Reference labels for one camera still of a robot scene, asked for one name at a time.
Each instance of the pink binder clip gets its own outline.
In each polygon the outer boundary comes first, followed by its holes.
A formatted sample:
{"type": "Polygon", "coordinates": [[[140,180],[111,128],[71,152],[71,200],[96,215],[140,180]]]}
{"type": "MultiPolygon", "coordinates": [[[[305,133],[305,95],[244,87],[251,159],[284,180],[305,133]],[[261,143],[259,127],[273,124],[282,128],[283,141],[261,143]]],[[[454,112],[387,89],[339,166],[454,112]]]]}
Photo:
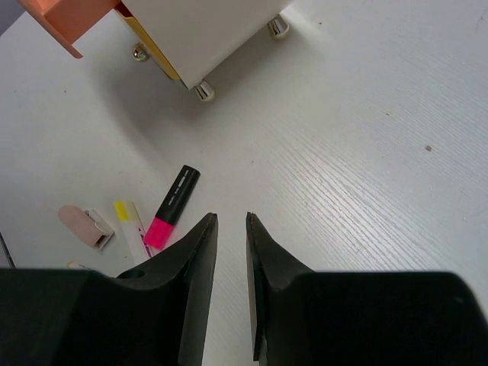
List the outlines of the pink binder clip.
{"type": "Polygon", "coordinates": [[[114,231],[94,210],[83,211],[77,206],[63,206],[58,211],[58,218],[78,239],[94,249],[103,249],[114,235],[114,231]]]}

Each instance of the pink highlighter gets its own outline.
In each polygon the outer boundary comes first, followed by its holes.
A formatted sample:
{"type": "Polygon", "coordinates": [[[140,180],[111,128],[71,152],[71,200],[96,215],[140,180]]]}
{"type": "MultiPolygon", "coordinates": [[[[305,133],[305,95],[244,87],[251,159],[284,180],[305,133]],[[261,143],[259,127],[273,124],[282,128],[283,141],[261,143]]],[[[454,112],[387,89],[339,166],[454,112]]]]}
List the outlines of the pink highlighter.
{"type": "Polygon", "coordinates": [[[183,166],[144,236],[145,244],[164,249],[199,178],[197,169],[183,166]]]}

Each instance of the white table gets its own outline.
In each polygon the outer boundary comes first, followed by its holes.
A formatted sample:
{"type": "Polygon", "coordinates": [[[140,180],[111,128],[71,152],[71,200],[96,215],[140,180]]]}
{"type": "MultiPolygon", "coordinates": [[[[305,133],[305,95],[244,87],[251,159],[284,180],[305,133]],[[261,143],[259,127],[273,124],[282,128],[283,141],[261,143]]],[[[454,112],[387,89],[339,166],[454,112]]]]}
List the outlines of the white table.
{"type": "Polygon", "coordinates": [[[488,309],[486,2],[298,0],[201,104],[109,15],[73,59],[28,16],[0,38],[0,230],[21,267],[132,265],[112,202],[149,225],[183,164],[202,173],[173,239],[209,211],[219,249],[204,364],[251,365],[245,216],[311,268],[449,270],[488,309]],[[485,11],[486,21],[482,18],[485,11]],[[96,208],[103,253],[56,217],[96,208]]]}

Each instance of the metal furniture foot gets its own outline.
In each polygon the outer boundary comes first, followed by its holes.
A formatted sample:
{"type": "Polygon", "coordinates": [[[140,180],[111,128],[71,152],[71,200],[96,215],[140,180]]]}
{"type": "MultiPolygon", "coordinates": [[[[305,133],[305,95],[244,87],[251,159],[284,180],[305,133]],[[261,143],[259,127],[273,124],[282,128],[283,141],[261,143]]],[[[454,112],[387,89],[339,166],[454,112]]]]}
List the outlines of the metal furniture foot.
{"type": "Polygon", "coordinates": [[[144,63],[147,61],[151,56],[147,53],[146,48],[142,43],[136,43],[134,44],[134,47],[132,48],[132,57],[140,62],[144,63]]]}
{"type": "Polygon", "coordinates": [[[288,35],[290,25],[278,14],[275,19],[268,23],[268,29],[274,39],[283,40],[288,35]]]}
{"type": "Polygon", "coordinates": [[[203,102],[209,102],[215,99],[214,88],[210,86],[205,80],[194,87],[195,93],[198,98],[203,102]]]}

